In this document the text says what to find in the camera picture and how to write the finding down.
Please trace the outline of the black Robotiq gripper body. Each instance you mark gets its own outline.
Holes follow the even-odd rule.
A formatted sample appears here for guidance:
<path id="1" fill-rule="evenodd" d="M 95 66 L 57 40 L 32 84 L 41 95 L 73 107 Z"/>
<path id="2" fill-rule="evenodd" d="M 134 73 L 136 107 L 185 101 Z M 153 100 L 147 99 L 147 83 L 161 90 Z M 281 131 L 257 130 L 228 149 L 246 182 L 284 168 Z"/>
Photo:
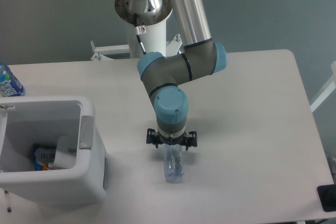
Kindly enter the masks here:
<path id="1" fill-rule="evenodd" d="M 171 136 L 170 134 L 163 135 L 159 131 L 157 133 L 159 136 L 160 144 L 167 144 L 167 145 L 182 144 L 183 145 L 182 142 L 184 141 L 184 136 L 186 132 L 184 131 L 178 136 L 174 134 L 172 134 L 173 136 Z"/>

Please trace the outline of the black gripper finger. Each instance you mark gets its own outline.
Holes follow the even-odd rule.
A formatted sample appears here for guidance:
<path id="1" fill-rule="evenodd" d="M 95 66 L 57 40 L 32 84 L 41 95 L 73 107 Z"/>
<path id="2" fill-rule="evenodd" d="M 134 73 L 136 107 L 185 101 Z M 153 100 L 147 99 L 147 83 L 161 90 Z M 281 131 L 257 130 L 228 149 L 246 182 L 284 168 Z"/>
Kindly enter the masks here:
<path id="1" fill-rule="evenodd" d="M 148 128 L 146 133 L 146 143 L 159 147 L 159 137 L 155 129 Z"/>
<path id="2" fill-rule="evenodd" d="M 197 147 L 197 132 L 190 131 L 184 135 L 185 149 L 188 151 L 190 147 Z"/>

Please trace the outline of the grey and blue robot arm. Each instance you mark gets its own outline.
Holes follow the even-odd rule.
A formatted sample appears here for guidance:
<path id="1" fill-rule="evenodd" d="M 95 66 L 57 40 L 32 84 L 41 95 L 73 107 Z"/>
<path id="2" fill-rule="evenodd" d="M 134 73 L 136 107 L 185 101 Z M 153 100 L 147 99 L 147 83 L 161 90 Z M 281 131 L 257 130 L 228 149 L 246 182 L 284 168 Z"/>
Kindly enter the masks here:
<path id="1" fill-rule="evenodd" d="M 188 100 L 180 85 L 227 66 L 224 46 L 212 40 L 202 0 L 115 0 L 114 6 L 135 33 L 140 50 L 137 69 L 156 114 L 158 127 L 147 130 L 146 142 L 196 147 L 197 133 L 185 129 Z M 184 50 L 165 57 L 144 44 L 144 35 L 171 13 Z"/>

